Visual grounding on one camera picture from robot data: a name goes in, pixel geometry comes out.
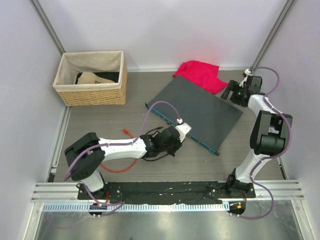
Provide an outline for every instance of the white connector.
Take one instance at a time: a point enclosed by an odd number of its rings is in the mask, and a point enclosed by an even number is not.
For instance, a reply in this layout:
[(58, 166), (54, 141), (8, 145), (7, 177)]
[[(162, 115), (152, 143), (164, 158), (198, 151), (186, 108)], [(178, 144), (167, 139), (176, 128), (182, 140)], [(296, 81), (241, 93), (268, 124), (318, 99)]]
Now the white connector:
[(248, 68), (248, 69), (246, 69), (246, 70), (244, 70), (244, 74), (246, 74), (246, 77), (242, 80), (242, 82), (240, 82), (240, 84), (239, 84), (239, 86), (240, 87), (244, 87), (244, 85), (245, 85), (245, 83), (247, 82), (247, 78), (248, 78), (248, 76), (252, 76), (252, 72), (250, 71), (250, 69)]

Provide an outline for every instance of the beige cloth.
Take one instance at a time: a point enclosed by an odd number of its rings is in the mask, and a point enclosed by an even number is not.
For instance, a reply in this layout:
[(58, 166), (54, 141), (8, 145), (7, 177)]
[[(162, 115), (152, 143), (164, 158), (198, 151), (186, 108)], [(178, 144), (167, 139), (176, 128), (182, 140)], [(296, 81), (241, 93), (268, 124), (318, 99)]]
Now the beige cloth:
[(78, 79), (78, 84), (114, 84), (115, 82), (95, 75), (93, 72), (84, 71)]

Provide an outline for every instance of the metal frame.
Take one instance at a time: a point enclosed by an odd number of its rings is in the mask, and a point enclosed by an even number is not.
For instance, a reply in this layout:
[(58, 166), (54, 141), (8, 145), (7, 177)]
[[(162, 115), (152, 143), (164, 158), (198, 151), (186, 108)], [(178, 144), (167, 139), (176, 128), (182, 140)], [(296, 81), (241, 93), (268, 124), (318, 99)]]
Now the metal frame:
[(57, 139), (55, 141), (52, 160), (51, 160), (50, 168), (49, 168), (49, 171), (47, 174), (47, 179), (46, 179), (47, 182), (48, 182), (50, 175), (56, 174), (58, 162), (59, 162), (59, 158), (60, 158), (60, 153), (62, 150), (62, 146), (64, 143), (64, 139), (65, 139), (68, 123), (69, 123), (70, 114), (71, 114), (71, 107), (66, 106), (64, 113), (63, 113), (63, 116), (62, 116), (62, 120), (59, 125), (59, 133), (58, 133)]
[[(316, 239), (303, 206), (305, 200), (297, 180), (262, 180), (257, 182), (270, 189), (274, 200), (291, 200), (304, 239)], [(42, 212), (83, 212), (89, 209), (93, 200), (78, 200), (79, 189), (76, 185), (76, 182), (39, 182), (36, 184), (31, 198), (34, 205), (24, 240), (33, 240), (36, 236)], [(255, 186), (255, 193), (256, 198), (248, 198), (247, 200), (268, 201), (271, 199), (268, 192), (259, 186)], [(121, 212), (225, 211), (229, 208), (228, 201), (242, 201), (243, 199), (224, 198), (222, 200), (222, 204), (207, 205), (125, 205)]]
[(41, 7), (39, 1), (38, 0), (29, 0), (29, 1), (30, 1), (31, 5), (33, 6), (36, 14), (40, 18), (45, 30), (47, 31), (50, 38), (52, 39), (56, 49), (59, 51), (59, 53), (61, 55), (64, 54), (66, 51), (65, 51), (62, 43), (60, 42), (54, 28), (52, 27), (49, 19), (47, 18), (46, 13), (44, 12), (43, 8)]
[[(265, 180), (257, 181), (266, 186), (275, 200), (303, 200), (304, 195), (297, 180)], [(248, 198), (248, 201), (270, 200), (268, 192), (260, 186), (255, 186), (256, 198)], [(31, 198), (32, 203), (66, 203), (87, 202), (78, 200), (77, 182), (47, 182), (37, 183)], [(242, 198), (223, 198), (223, 201), (242, 201)]]
[(292, 207), (298, 221), (303, 239), (305, 240), (315, 240), (316, 238), (315, 232), (312, 229), (312, 225), (307, 215), (307, 211), (305, 209), (305, 200), (292, 200)]
[(24, 240), (34, 240), (38, 230), (41, 213), (44, 207), (43, 202), (33, 203), (33, 207), (29, 216), (27, 227), (24, 233)]
[(293, 6), (295, 5), (297, 0), (287, 0), (286, 3), (284, 4), (278, 18), (276, 19), (268, 37), (266, 38), (266, 40), (264, 41), (258, 56), (256, 57), (256, 59), (254, 60), (254, 63), (252, 65), (252, 68), (255, 68), (259, 65), (259, 63), (261, 62), (262, 58), (265, 56), (269, 46), (271, 45), (271, 43), (273, 42), (275, 36), (277, 35), (277, 33), (279, 32), (282, 24), (285, 22), (288, 14), (290, 13), (291, 9), (293, 8)]

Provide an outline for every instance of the white wall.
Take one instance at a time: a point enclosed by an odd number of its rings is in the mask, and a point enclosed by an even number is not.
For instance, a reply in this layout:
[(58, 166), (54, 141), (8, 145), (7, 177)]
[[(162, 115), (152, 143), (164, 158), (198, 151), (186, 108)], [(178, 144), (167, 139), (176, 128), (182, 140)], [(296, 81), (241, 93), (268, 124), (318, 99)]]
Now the white wall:
[[(297, 1), (276, 36), (261, 66), (276, 69), (280, 85), (271, 102), (293, 116), (293, 140), (283, 156), (288, 176), (298, 179), (312, 218), (320, 232), (320, 1)], [(275, 76), (259, 71), (264, 90), (275, 84)]]
[(45, 180), (64, 104), (52, 88), (60, 55), (27, 0), (0, 1), (0, 232), (21, 239)]
[(40, 0), (67, 52), (124, 50), (129, 69), (249, 67), (285, 0)]

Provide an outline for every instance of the blue panel edge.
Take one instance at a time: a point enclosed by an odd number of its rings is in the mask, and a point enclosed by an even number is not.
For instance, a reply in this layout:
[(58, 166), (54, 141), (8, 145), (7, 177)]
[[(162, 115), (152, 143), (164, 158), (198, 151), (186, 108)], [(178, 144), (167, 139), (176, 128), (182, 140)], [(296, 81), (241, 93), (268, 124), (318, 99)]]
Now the blue panel edge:
[[(167, 124), (173, 125), (173, 126), (177, 126), (177, 124), (174, 123), (174, 121), (170, 120), (169, 118), (167, 118), (166, 116), (164, 116), (163, 114), (161, 114), (160, 112), (158, 112), (156, 109), (152, 108), (151, 112), (154, 113), (155, 115), (157, 115), (159, 118), (161, 118), (162, 120), (164, 120)], [(192, 141), (194, 141), (195, 143), (197, 143), (199, 146), (203, 147), (205, 150), (209, 151), (209, 153), (211, 154), (216, 154), (217, 151), (211, 149), (210, 147), (208, 147), (204, 142), (199, 141), (196, 137), (194, 137), (191, 134), (188, 134), (191, 138)]]

